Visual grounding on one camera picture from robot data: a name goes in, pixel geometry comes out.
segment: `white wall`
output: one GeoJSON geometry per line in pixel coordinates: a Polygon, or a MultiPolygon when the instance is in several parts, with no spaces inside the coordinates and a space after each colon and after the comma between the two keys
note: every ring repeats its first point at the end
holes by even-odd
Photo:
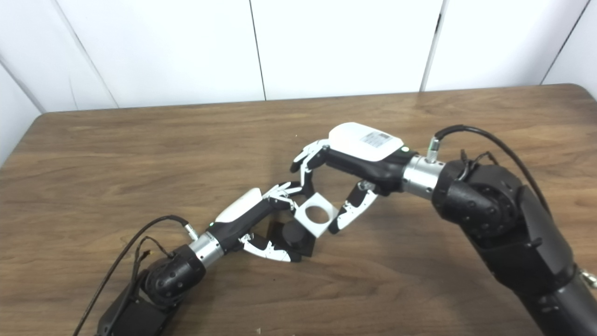
{"type": "Polygon", "coordinates": [[[425,90],[538,85],[587,0],[450,0],[425,90]]]}
{"type": "Polygon", "coordinates": [[[0,166],[38,116],[39,110],[0,66],[0,166]]]}
{"type": "Polygon", "coordinates": [[[248,0],[58,0],[120,107],[263,100],[248,0]]]}
{"type": "Polygon", "coordinates": [[[441,0],[253,0],[267,99],[418,91],[441,0]]]}
{"type": "Polygon", "coordinates": [[[46,111],[115,108],[50,0],[0,0],[0,56],[46,111]]]}
{"type": "Polygon", "coordinates": [[[573,83],[597,99],[597,1],[589,3],[543,84],[573,83]]]}
{"type": "MultiPolygon", "coordinates": [[[[6,155],[20,139],[31,105],[46,112],[539,84],[586,2],[0,0],[0,63],[33,103],[0,101],[0,149],[6,155]]],[[[596,6],[545,83],[595,94],[595,43],[586,43],[596,6]]]]}

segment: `wooden table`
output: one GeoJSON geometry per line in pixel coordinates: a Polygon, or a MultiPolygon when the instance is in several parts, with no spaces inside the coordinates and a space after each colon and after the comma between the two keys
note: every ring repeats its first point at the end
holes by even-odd
{"type": "MultiPolygon", "coordinates": [[[[527,163],[577,262],[597,271],[597,104],[573,85],[49,113],[0,170],[0,334],[69,335],[125,242],[178,214],[204,230],[252,187],[296,179],[308,143],[357,121],[424,151],[450,124],[494,132],[527,163]]],[[[493,150],[475,135],[446,138],[493,150]]],[[[358,179],[329,167],[318,190],[340,206],[358,179]]],[[[259,225],[261,230],[267,223],[259,225]]],[[[175,224],[150,231],[187,243],[175,224]]],[[[155,253],[150,258],[159,257],[155,253]]],[[[129,254],[81,335],[128,281],[129,254]]],[[[458,227],[423,199],[380,198],[313,258],[283,264],[233,253],[208,269],[167,335],[539,335],[458,227]]]]}

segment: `robotic hand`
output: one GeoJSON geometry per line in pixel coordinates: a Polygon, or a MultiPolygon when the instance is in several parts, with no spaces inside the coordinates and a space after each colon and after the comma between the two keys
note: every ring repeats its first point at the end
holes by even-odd
{"type": "Polygon", "coordinates": [[[167,258],[157,260],[134,276],[135,282],[131,281],[101,317],[96,335],[160,334],[189,289],[203,279],[206,269],[231,251],[245,250],[277,261],[300,261],[299,253],[283,249],[251,233],[251,229],[273,212],[294,213],[297,205],[291,197],[301,193],[298,182],[275,185],[263,195],[258,188],[253,188],[222,211],[200,236],[188,223],[184,225],[193,242],[180,246],[168,253],[167,258]]]}
{"type": "MultiPolygon", "coordinates": [[[[436,133],[424,157],[387,133],[356,123],[339,125],[328,139],[303,148],[290,168],[300,170],[307,202],[315,199],[312,205],[325,208],[329,202],[311,182],[313,169],[324,163],[363,179],[327,223],[330,232],[346,228],[378,195],[406,192],[425,198],[441,218],[460,226],[491,274],[518,296],[544,335],[597,335],[597,303],[583,282],[597,288],[595,276],[578,269],[534,179],[491,133],[449,127],[436,133]],[[463,151],[460,160],[437,161],[440,141],[454,132],[474,132],[495,142],[518,164],[534,193],[489,152],[476,160],[463,151]],[[495,164],[479,164],[484,156],[495,164]]],[[[321,235],[308,219],[297,219],[321,235]]]]}

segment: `small wire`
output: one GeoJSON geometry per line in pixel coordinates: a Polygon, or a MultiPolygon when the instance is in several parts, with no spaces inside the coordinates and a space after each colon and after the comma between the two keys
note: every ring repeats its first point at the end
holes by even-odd
{"type": "Polygon", "coordinates": [[[141,245],[143,245],[143,243],[148,239],[153,241],[158,246],[159,250],[162,251],[162,253],[165,254],[168,258],[172,257],[171,253],[168,253],[162,247],[162,245],[160,245],[160,243],[158,243],[158,241],[155,240],[154,238],[145,236],[145,237],[143,237],[143,239],[141,239],[139,244],[137,244],[137,248],[135,249],[135,261],[133,263],[133,271],[131,272],[131,282],[128,284],[127,293],[125,294],[122,301],[120,302],[120,306],[118,306],[118,309],[116,310],[116,314],[114,314],[114,317],[112,318],[112,323],[110,323],[110,326],[108,327],[107,331],[105,332],[106,335],[110,335],[112,333],[112,329],[114,328],[114,324],[116,323],[116,320],[118,320],[120,315],[122,315],[124,308],[128,304],[128,300],[130,299],[131,296],[133,296],[133,291],[135,289],[135,283],[137,282],[137,276],[139,275],[139,268],[141,267],[141,262],[145,258],[147,258],[147,256],[150,254],[150,251],[148,250],[148,251],[143,252],[143,255],[139,256],[140,251],[141,251],[141,245]]]}
{"type": "Polygon", "coordinates": [[[139,237],[145,231],[147,231],[147,229],[149,229],[150,227],[154,226],[155,224],[157,224],[159,222],[166,221],[168,219],[172,220],[172,221],[179,222],[183,227],[189,223],[182,217],[179,217],[176,215],[168,215],[168,216],[162,216],[162,217],[156,218],[153,221],[150,221],[149,223],[145,224],[145,226],[142,227],[141,230],[139,230],[135,234],[135,236],[133,236],[133,238],[127,243],[127,245],[124,247],[122,252],[118,255],[118,257],[116,257],[116,260],[114,260],[114,263],[112,264],[112,266],[110,266],[110,269],[108,269],[108,272],[104,276],[104,279],[100,282],[100,285],[98,286],[95,294],[93,295],[93,297],[91,297],[91,301],[89,302],[89,305],[87,305],[87,308],[83,312],[83,316],[81,317],[79,324],[77,324],[75,331],[73,332],[73,336],[79,335],[79,332],[81,331],[81,328],[83,327],[83,324],[87,320],[89,313],[91,313],[91,309],[96,304],[97,298],[100,296],[102,290],[106,286],[106,283],[108,282],[108,280],[110,280],[110,276],[112,276],[112,273],[114,273],[114,270],[116,270],[116,267],[121,262],[121,260],[124,258],[124,256],[127,254],[128,250],[131,249],[133,244],[137,241],[137,239],[139,239],[139,237]]]}
{"type": "Polygon", "coordinates": [[[539,188],[539,185],[537,185],[537,182],[531,175],[531,172],[529,172],[528,168],[525,166],[525,164],[522,162],[522,160],[518,157],[518,155],[516,155],[516,153],[514,153],[514,151],[511,150],[510,147],[508,147],[502,140],[500,140],[497,136],[494,136],[493,134],[489,133],[486,130],[482,130],[482,129],[479,129],[474,126],[467,126],[467,125],[454,125],[454,126],[446,127],[444,129],[438,131],[437,133],[435,133],[435,137],[437,138],[437,140],[441,141],[444,137],[446,137],[446,135],[456,133],[456,132],[476,133],[478,135],[481,135],[481,136],[491,140],[501,150],[503,150],[514,161],[514,163],[516,163],[518,168],[522,171],[522,174],[527,179],[528,183],[531,185],[531,188],[535,192],[535,195],[537,195],[539,202],[541,203],[541,205],[543,206],[545,211],[547,211],[547,213],[549,215],[551,215],[551,211],[549,210],[549,205],[547,205],[545,196],[543,196],[543,193],[541,192],[541,188],[539,188]]]}

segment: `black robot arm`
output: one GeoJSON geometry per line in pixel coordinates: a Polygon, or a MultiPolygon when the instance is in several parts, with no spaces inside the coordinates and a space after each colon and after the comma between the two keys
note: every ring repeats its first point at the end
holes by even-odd
{"type": "Polygon", "coordinates": [[[301,181],[311,184],[312,170],[323,164],[363,179],[328,227],[332,233],[352,222],[377,195],[423,197],[443,219],[460,226],[491,274],[519,297],[544,335],[597,336],[597,303],[581,279],[572,249],[528,169],[491,133],[464,125],[447,127],[432,138],[424,157],[387,133],[347,123],[332,130],[329,139],[305,147],[291,171],[300,168],[301,181]],[[454,132],[473,132],[493,141],[519,166],[532,189],[497,165],[489,152],[476,160],[463,152],[461,160],[438,161],[440,141],[454,132]],[[495,164],[479,164],[484,156],[495,164]]]}
{"type": "Polygon", "coordinates": [[[596,336],[597,303],[572,249],[528,186],[507,169],[462,161],[439,175],[432,204],[458,224],[502,285],[522,301],[546,336],[596,336]]]}

